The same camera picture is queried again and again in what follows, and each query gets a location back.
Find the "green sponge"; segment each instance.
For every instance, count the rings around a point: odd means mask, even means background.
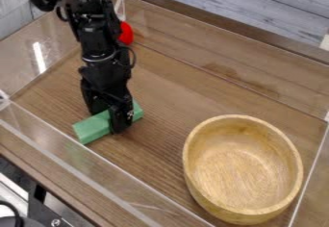
[[[138,121],[145,115],[145,111],[141,108],[138,102],[134,101],[134,117],[133,122]],[[113,132],[110,122],[110,112],[103,111],[94,115],[82,122],[74,124],[74,130],[77,132],[79,141],[83,145],[91,143],[105,135]]]

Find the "cable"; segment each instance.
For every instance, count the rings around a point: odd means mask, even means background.
[[[19,216],[19,212],[17,210],[17,207],[11,203],[0,200],[0,206],[2,205],[6,206],[6,207],[8,207],[14,211],[15,218],[17,218],[17,227],[23,227],[23,220],[22,220],[22,218]]]

